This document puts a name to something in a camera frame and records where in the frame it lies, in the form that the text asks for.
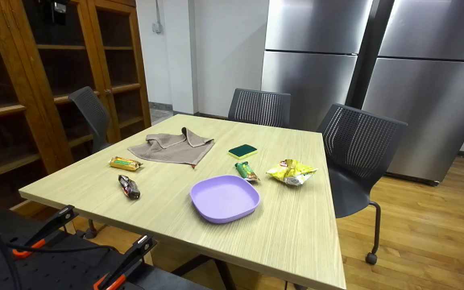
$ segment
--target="brown towel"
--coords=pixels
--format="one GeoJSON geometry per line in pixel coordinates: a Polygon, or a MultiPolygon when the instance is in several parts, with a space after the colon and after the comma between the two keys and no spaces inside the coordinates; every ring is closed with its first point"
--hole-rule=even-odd
{"type": "Polygon", "coordinates": [[[196,165],[213,145],[214,139],[202,138],[183,127],[181,135],[149,134],[145,144],[128,150],[144,160],[196,165]]]}

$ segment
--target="cable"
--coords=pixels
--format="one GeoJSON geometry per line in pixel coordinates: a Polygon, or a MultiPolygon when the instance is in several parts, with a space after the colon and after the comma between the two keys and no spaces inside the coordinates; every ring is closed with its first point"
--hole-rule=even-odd
{"type": "Polygon", "coordinates": [[[10,270],[10,275],[12,276],[13,287],[15,290],[22,290],[21,280],[19,278],[19,273],[17,272],[17,267],[13,262],[13,259],[8,251],[8,248],[5,246],[5,243],[1,239],[0,235],[0,252],[7,263],[8,269],[10,270]]]}
{"type": "Polygon", "coordinates": [[[85,248],[71,248],[71,249],[37,249],[31,248],[30,246],[21,246],[20,244],[11,244],[7,243],[7,247],[16,249],[19,251],[28,251],[28,252],[37,252],[37,253],[69,253],[69,252],[81,252],[81,251],[89,251],[89,250],[96,250],[96,249],[110,249],[114,251],[118,251],[113,246],[87,246],[85,248]]]}

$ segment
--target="wooden cabinet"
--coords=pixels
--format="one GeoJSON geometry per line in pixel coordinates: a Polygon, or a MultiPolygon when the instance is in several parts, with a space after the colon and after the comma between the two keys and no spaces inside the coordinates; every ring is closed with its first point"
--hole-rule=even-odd
{"type": "Polygon", "coordinates": [[[63,26],[45,24],[36,0],[0,0],[0,208],[90,155],[88,125],[68,100],[85,86],[110,112],[109,142],[151,125],[135,2],[71,0],[63,26]]]}

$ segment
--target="stainless steel refrigerator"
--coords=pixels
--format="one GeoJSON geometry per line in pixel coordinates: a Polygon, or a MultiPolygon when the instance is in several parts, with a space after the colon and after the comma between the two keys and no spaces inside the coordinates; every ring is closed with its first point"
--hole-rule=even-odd
{"type": "Polygon", "coordinates": [[[395,0],[362,109],[409,124],[389,172],[441,182],[464,142],[464,0],[395,0]]]}
{"type": "Polygon", "coordinates": [[[344,104],[372,0],[270,0],[261,90],[291,94],[290,127],[344,104]]]}

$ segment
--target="black clamp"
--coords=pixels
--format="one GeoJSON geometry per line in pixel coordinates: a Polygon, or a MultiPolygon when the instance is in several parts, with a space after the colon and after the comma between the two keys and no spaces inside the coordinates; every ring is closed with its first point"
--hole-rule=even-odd
{"type": "MultiPolygon", "coordinates": [[[[62,226],[65,226],[68,222],[72,221],[78,213],[74,212],[74,206],[67,205],[63,209],[59,210],[52,217],[50,217],[44,226],[40,228],[27,242],[23,244],[25,247],[41,248],[46,244],[46,237],[57,231],[62,226]]],[[[13,255],[17,259],[24,259],[31,255],[29,251],[18,251],[13,250],[13,255]]]]}
{"type": "Polygon", "coordinates": [[[127,276],[141,264],[144,255],[156,244],[152,235],[140,237],[126,251],[123,261],[94,283],[94,290],[117,290],[125,282],[127,276]]]}

